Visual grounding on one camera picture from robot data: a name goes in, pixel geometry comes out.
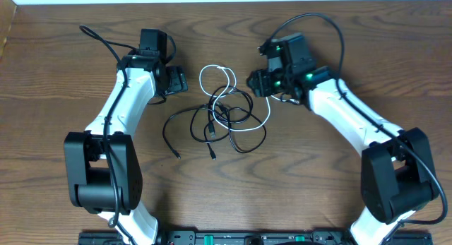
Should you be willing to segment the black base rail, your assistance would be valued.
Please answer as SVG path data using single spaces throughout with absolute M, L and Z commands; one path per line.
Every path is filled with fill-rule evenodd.
M 79 245 L 126 244 L 118 232 L 81 232 Z M 245 245 L 245 244 L 357 244 L 351 234 L 338 230 L 314 230 L 299 233 L 246 233 L 171 231 L 159 234 L 157 245 Z M 398 232 L 383 244 L 434 244 L 432 235 L 423 232 Z

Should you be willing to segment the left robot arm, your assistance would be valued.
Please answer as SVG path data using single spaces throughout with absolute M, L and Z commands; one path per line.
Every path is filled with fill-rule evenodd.
M 71 203 L 107 221 L 124 244 L 165 244 L 167 239 L 141 201 L 143 176 L 133 145 L 137 125 L 153 98 L 188 89 L 184 70 L 172 66 L 166 32 L 143 29 L 137 47 L 115 54 L 116 81 L 105 105 L 82 132 L 64 140 Z

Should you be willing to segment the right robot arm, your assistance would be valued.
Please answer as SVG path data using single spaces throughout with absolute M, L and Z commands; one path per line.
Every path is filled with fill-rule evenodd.
M 356 97 L 329 66 L 318 66 L 305 37 L 267 39 L 259 48 L 265 69 L 252 71 L 247 86 L 257 97 L 290 95 L 329 122 L 361 157 L 364 210 L 349 228 L 353 244 L 385 244 L 414 213 L 440 198 L 429 139 L 419 128 L 389 122 Z

